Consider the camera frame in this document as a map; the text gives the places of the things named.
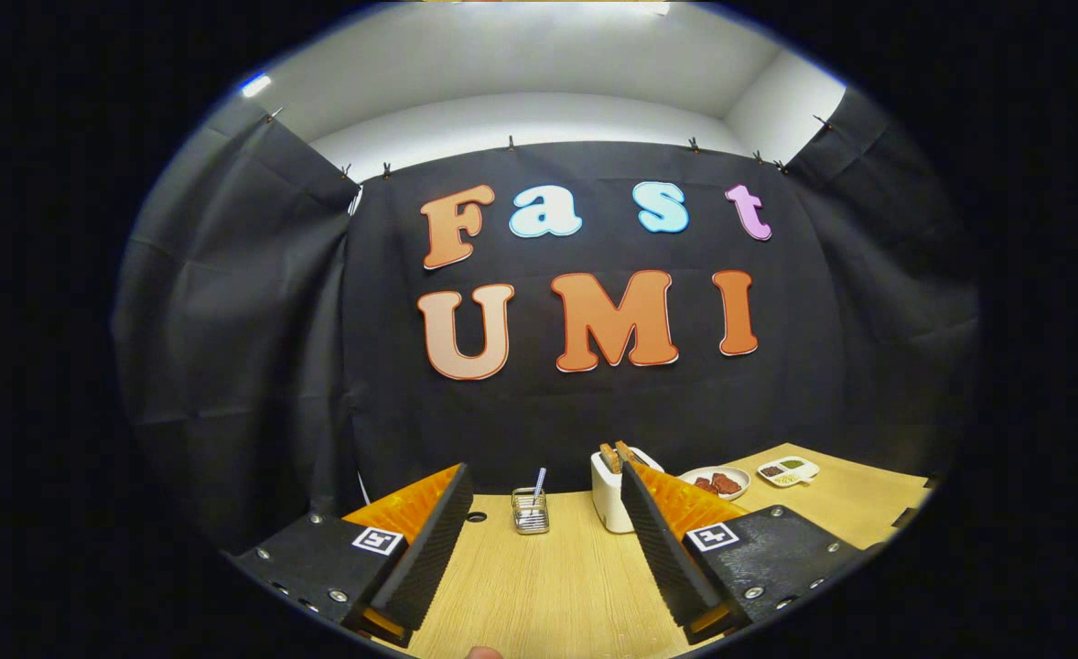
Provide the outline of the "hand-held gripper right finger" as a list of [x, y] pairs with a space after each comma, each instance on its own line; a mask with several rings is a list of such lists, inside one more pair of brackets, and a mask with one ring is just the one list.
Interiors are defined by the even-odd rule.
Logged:
[[691, 645], [766, 624], [869, 559], [787, 506], [747, 512], [632, 459], [621, 477], [645, 562]]

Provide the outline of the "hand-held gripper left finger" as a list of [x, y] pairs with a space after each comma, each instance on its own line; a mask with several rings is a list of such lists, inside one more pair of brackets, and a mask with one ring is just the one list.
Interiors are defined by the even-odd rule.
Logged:
[[321, 624], [405, 648], [425, 626], [473, 502], [459, 462], [375, 500], [313, 497], [239, 510], [220, 550]]

